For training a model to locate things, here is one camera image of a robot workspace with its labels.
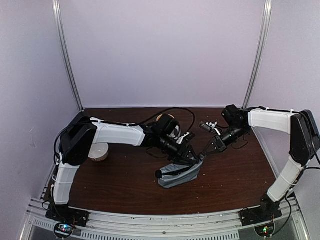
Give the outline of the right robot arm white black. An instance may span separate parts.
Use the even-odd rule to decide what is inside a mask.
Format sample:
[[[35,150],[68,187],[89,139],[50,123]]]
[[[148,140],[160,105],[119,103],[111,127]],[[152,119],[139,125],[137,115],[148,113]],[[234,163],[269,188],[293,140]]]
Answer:
[[[259,220],[268,220],[279,208],[280,202],[299,183],[309,162],[317,157],[320,133],[310,110],[295,111],[268,107],[238,108],[226,106],[222,117],[228,124],[223,132],[213,122],[200,126],[216,135],[208,142],[201,156],[224,152],[239,138],[254,131],[270,160],[286,157],[277,167],[275,182],[261,197],[256,210]]]

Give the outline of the grey zipper pouch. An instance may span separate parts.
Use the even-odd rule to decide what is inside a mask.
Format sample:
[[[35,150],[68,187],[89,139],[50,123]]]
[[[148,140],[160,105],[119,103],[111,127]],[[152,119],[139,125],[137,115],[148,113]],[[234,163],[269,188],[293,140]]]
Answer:
[[[170,189],[196,180],[205,158],[206,157],[201,154],[199,163],[190,166],[171,163],[160,168],[155,172],[158,184],[165,189]]]

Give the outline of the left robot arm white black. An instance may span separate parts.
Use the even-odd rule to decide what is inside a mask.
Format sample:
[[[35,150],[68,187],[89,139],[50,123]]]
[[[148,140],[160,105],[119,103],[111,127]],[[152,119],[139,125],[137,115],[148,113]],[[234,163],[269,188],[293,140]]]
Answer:
[[[202,160],[188,144],[194,134],[180,133],[179,122],[170,114],[145,123],[109,123],[78,114],[54,142],[56,177],[51,188],[52,213],[61,222],[72,218],[70,191],[80,166],[88,159],[104,159],[110,144],[157,148],[168,156],[169,165],[156,172],[158,184],[169,189],[198,177]]]

